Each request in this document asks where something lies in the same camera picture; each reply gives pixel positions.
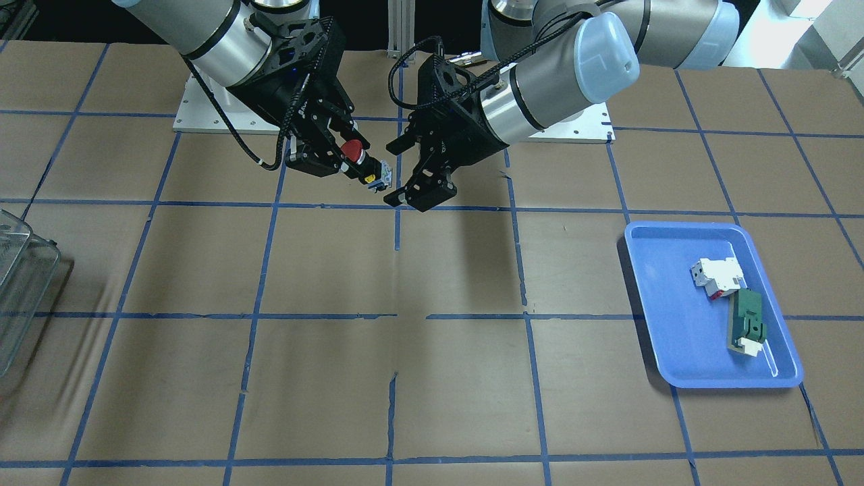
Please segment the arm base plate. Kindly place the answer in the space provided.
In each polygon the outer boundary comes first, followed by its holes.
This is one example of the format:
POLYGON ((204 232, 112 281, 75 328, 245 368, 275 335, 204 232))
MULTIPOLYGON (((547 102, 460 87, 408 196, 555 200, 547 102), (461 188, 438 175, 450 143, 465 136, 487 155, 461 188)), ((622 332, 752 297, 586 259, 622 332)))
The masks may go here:
POLYGON ((608 144, 615 139, 608 106, 606 103, 599 103, 532 135, 528 141, 608 144))
MULTIPOLYGON (((207 75, 203 80, 213 92, 219 106, 225 111, 229 122, 240 134, 277 134, 278 128, 268 123, 249 107, 240 102, 225 87, 218 85, 207 75)), ((228 134, 229 130, 216 112, 206 93, 200 88, 194 76, 188 78, 184 87, 181 103, 175 115, 173 130, 181 133, 228 134)))

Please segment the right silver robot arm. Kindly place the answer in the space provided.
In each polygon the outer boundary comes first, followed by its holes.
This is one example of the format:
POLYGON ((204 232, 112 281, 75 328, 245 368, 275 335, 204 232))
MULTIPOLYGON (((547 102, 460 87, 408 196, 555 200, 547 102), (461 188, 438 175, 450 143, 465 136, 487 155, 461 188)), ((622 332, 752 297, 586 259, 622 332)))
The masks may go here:
POLYGON ((312 18, 311 1, 119 1, 182 56, 229 133, 254 163, 324 178, 342 173, 387 184, 368 154, 354 104, 338 80, 346 38, 333 18, 312 18), (257 156, 232 125, 207 79, 277 126, 275 158, 257 156))

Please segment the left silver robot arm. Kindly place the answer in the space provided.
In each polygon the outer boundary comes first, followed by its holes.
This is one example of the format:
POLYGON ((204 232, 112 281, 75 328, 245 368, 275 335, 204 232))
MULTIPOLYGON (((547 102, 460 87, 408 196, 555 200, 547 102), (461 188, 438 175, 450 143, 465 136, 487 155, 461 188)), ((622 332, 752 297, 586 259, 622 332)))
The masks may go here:
POLYGON ((487 54, 473 74, 444 55, 440 36, 418 71, 417 100, 402 135, 387 144, 419 160, 391 207, 424 212, 457 195, 452 175, 510 145, 607 102, 638 80, 642 65, 709 70, 738 39, 740 13, 724 1, 487 1, 487 54))

